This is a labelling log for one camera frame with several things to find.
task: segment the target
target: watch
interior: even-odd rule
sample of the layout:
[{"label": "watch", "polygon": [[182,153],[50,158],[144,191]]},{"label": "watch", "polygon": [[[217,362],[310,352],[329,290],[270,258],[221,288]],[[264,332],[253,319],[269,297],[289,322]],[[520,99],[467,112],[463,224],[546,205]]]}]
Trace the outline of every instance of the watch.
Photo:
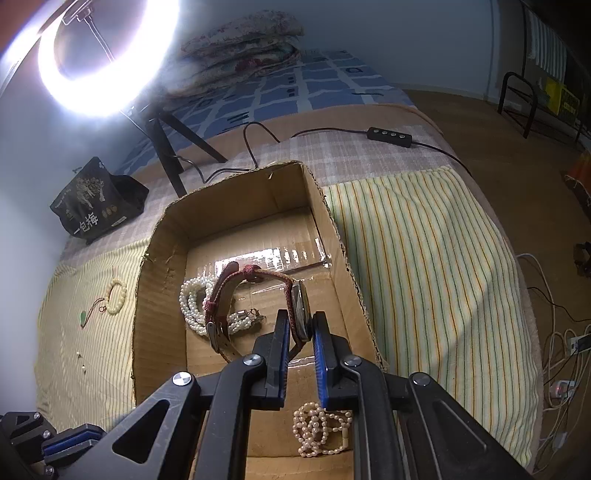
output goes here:
[{"label": "watch", "polygon": [[242,357],[236,347],[232,345],[228,333],[228,313],[234,290],[245,280],[251,283],[260,283],[265,278],[278,279],[285,284],[287,317],[291,336],[295,343],[290,350],[289,360],[300,353],[304,344],[312,338],[310,305],[302,280],[296,280],[280,272],[263,270],[258,265],[246,265],[240,270],[238,262],[230,262],[222,270],[209,300],[204,305],[205,327],[211,346],[228,363]]}]

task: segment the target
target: cardboard box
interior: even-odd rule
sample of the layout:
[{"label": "cardboard box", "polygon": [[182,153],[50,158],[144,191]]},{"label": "cardboard box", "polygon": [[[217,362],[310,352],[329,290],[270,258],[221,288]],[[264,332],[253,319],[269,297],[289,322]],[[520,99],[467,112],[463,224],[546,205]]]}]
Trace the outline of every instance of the cardboard box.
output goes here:
[{"label": "cardboard box", "polygon": [[[172,203],[155,227],[141,267],[133,339],[135,398],[140,403],[175,372],[220,371],[226,362],[206,337],[186,328],[178,293],[187,278],[220,273],[231,260],[258,264],[303,279],[310,309],[323,310],[332,333],[349,339],[354,353],[382,365],[344,247],[311,173],[296,162],[235,175]],[[256,308],[265,319],[232,336],[250,353],[255,338],[272,332],[285,308],[283,284],[244,283],[235,310]],[[254,411],[248,478],[303,472],[315,478],[352,478],[352,452],[301,458],[291,432],[293,411],[317,401],[311,343],[288,369],[287,399],[279,412]],[[334,434],[331,443],[339,444]]]}]

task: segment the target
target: pearl bracelet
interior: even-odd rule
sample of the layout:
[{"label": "pearl bracelet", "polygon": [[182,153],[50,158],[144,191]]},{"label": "pearl bracelet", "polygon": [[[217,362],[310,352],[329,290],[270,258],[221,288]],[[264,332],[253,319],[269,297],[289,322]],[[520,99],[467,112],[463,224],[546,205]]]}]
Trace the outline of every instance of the pearl bracelet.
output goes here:
[{"label": "pearl bracelet", "polygon": [[[119,294],[119,299],[117,299],[117,303],[112,304],[111,303],[111,292],[113,291],[113,287],[115,285],[121,285],[121,292]],[[109,312],[109,314],[111,315],[117,315],[121,309],[123,308],[123,305],[125,304],[125,298],[127,297],[127,285],[125,284],[125,282],[123,280],[121,280],[120,278],[113,278],[113,280],[111,280],[111,283],[109,283],[109,286],[107,287],[107,293],[105,295],[105,299],[107,302],[107,312]]]},{"label": "pearl bracelet", "polygon": [[[191,278],[181,286],[181,293],[178,302],[181,306],[181,312],[185,317],[185,322],[191,330],[199,335],[207,336],[205,328],[205,314],[203,308],[205,302],[209,300],[213,293],[213,286],[217,282],[215,275],[200,276]],[[205,289],[205,298],[202,302],[202,309],[197,308],[197,294]],[[254,323],[262,318],[255,309],[250,312],[234,312],[228,315],[228,333],[230,335],[240,331],[248,330]]]},{"label": "pearl bracelet", "polygon": [[[349,447],[349,427],[353,422],[353,413],[350,411],[341,413],[342,416],[336,413],[327,413],[324,408],[314,402],[304,403],[294,412],[292,432],[297,441],[302,444],[297,451],[300,456],[310,458],[320,454],[335,455]],[[329,420],[338,421],[339,426],[330,427]],[[326,444],[330,432],[341,432],[343,436],[342,445],[334,450],[322,448]],[[322,436],[320,440],[316,440],[315,435],[319,433],[322,433]]]}]

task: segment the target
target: floor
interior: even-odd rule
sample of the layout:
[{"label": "floor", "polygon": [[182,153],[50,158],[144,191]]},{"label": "floor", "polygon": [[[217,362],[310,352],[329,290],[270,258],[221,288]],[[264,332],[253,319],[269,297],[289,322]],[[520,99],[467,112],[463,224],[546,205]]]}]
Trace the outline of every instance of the floor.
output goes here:
[{"label": "floor", "polygon": [[[555,303],[566,306],[575,319],[591,317],[591,279],[577,276],[573,264],[573,245],[591,241],[591,222],[560,175],[570,168],[579,152],[536,134],[524,139],[513,120],[496,113],[496,105],[446,93],[413,90],[407,93],[437,123],[456,154],[472,171],[515,252],[530,252],[539,259]],[[544,289],[536,270],[526,261],[521,262],[528,286]],[[543,344],[552,331],[550,306],[536,291],[530,292]],[[558,331],[572,328],[582,335],[586,325],[587,322],[570,321],[564,311],[557,309]],[[560,378],[571,376],[573,364],[563,370]],[[577,420],[585,385],[586,378],[570,406],[569,430]],[[543,438],[555,420],[556,412],[544,414]],[[589,441],[585,428],[589,424],[591,393],[585,398],[580,420],[566,444],[535,477],[551,479],[563,472],[569,459]],[[551,455],[550,446],[538,465],[546,465]]]}]

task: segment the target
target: striped towel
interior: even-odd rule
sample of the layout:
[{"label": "striped towel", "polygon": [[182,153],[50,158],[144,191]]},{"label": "striped towel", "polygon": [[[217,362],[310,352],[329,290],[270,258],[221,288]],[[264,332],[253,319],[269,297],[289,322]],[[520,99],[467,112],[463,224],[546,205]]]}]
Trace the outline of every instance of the striped towel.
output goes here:
[{"label": "striped towel", "polygon": [[533,12],[527,11],[530,21],[530,53],[528,58],[548,75],[564,83],[566,47],[560,37]]},{"label": "striped towel", "polygon": [[[58,432],[83,423],[110,430],[135,407],[135,288],[148,241],[99,255],[80,268],[60,264],[50,281],[38,318],[35,376],[37,407]],[[105,295],[113,270],[127,284],[123,308],[110,315],[96,307],[82,329],[80,312]]]},{"label": "striped towel", "polygon": [[537,369],[518,271],[462,179],[445,166],[324,193],[391,371],[429,373],[527,465]]}]

